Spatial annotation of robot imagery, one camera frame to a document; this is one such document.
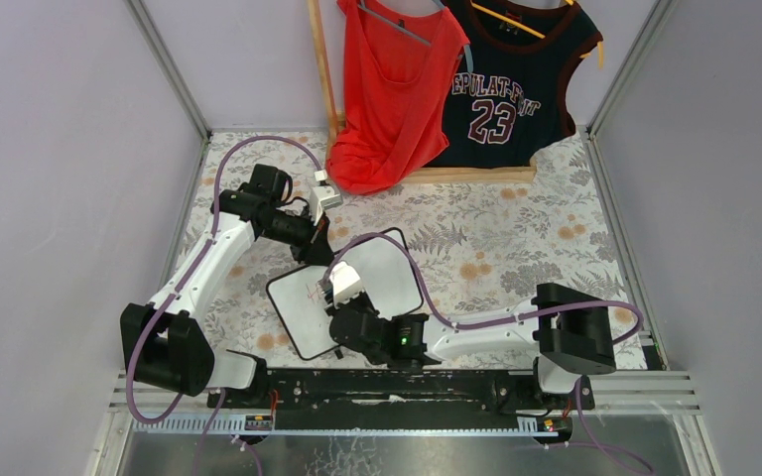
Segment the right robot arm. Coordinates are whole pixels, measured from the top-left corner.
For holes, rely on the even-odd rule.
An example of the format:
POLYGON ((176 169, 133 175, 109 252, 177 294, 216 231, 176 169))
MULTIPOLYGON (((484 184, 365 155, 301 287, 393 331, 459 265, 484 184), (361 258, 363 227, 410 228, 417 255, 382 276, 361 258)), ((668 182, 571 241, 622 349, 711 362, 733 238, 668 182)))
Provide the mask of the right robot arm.
POLYGON ((368 293, 330 303, 328 332, 339 346, 372 365, 421 370, 457 357, 506 350, 535 350, 533 372, 546 394, 572 391, 582 376, 615 372, 611 302, 555 283, 514 307, 458 315, 443 323, 435 314, 383 317, 368 293))

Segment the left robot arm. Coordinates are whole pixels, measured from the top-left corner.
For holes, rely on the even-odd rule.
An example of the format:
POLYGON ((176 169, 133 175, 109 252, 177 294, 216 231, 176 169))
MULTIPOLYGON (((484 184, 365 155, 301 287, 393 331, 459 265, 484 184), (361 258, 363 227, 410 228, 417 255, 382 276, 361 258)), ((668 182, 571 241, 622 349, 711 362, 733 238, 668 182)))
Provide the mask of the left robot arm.
POLYGON ((206 228, 182 266, 146 304, 128 304, 120 317, 127 377, 195 397, 206 389, 252 386, 262 362, 236 351, 218 351, 203 333, 204 318, 231 269, 260 238, 289 246, 304 265, 333 259, 325 212, 342 203, 324 171, 300 213, 289 210, 293 181, 284 171, 257 165, 249 181, 222 191, 206 228))

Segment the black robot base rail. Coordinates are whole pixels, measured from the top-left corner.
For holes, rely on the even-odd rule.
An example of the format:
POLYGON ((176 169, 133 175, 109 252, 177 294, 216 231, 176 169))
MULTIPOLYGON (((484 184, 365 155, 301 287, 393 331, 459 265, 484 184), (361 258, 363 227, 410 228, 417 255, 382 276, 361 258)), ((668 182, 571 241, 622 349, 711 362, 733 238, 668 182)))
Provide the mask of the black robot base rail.
POLYGON ((592 410, 588 378, 578 392, 564 395, 539 390, 531 371, 433 370, 403 372, 355 369, 271 369, 250 388, 208 397, 213 409, 248 414, 345 415, 349 421, 397 415, 456 420, 461 415, 497 415, 569 423, 576 409, 592 410))

